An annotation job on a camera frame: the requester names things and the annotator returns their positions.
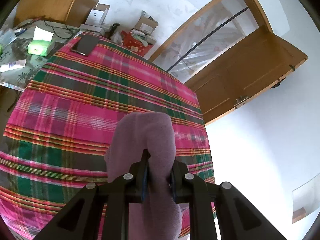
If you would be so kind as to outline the white tube package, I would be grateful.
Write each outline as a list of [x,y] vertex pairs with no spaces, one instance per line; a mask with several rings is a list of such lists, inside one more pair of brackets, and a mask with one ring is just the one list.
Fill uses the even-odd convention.
[[3,65],[1,65],[1,73],[7,72],[7,71],[10,71],[10,70],[16,70],[16,69],[24,68],[25,64],[26,64],[26,61],[27,60],[24,59],[24,60],[17,60],[17,61],[11,62],[11,63],[3,64]]

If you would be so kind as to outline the green white tissue box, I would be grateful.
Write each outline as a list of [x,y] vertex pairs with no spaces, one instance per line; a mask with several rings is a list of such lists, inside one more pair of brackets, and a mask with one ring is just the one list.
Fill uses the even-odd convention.
[[28,44],[27,53],[47,57],[54,48],[54,41],[32,40]]

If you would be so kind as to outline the brown cardboard box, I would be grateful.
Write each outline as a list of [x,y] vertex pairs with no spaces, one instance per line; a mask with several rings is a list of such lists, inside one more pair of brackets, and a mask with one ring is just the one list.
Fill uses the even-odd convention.
[[140,19],[135,25],[135,29],[146,35],[151,35],[157,27],[158,22],[145,11],[141,12]]

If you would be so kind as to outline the black smartphone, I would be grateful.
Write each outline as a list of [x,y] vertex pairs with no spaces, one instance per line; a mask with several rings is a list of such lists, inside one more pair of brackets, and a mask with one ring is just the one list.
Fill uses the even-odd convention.
[[99,43],[99,40],[100,38],[97,36],[85,34],[74,46],[72,46],[71,51],[83,56],[89,56]]

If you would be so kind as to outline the folding side table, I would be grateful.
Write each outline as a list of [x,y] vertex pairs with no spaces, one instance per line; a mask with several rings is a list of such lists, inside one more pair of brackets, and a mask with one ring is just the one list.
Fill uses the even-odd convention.
[[[49,58],[78,34],[79,28],[46,20],[26,20],[19,27],[25,31],[2,49],[1,65],[21,61],[23,67],[2,72],[1,88],[22,92]],[[53,33],[52,45],[46,56],[28,53],[29,43],[32,42],[37,28]]]

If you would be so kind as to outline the wooden door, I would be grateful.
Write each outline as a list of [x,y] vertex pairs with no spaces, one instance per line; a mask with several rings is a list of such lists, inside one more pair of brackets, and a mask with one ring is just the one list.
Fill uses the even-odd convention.
[[308,59],[260,27],[205,66],[185,85],[195,92],[205,124],[275,86]]

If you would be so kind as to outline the wooden wardrobe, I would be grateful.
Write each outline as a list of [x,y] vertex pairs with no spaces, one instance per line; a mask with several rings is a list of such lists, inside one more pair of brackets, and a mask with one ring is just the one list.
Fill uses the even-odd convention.
[[20,0],[14,25],[25,20],[41,18],[79,27],[99,0]]

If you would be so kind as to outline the white small box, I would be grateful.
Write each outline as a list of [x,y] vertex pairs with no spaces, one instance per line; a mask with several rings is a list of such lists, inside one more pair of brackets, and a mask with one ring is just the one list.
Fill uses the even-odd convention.
[[109,8],[109,5],[98,3],[93,9],[91,9],[85,24],[96,27],[101,26],[105,20]]

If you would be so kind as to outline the red box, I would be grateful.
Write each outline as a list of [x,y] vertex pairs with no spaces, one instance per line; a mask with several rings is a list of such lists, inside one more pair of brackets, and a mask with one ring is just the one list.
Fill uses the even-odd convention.
[[121,31],[120,34],[123,38],[123,47],[138,54],[139,56],[144,57],[153,47],[152,44],[149,44],[146,41],[141,41],[139,39],[134,38],[132,33]]

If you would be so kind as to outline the pink plaid bed cover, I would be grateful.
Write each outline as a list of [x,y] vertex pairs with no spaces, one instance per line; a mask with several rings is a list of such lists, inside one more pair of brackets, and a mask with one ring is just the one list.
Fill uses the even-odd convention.
[[86,183],[107,181],[104,154],[132,112],[170,116],[177,158],[214,182],[197,96],[155,64],[101,37],[88,56],[70,40],[28,83],[4,129],[1,217],[27,239]]

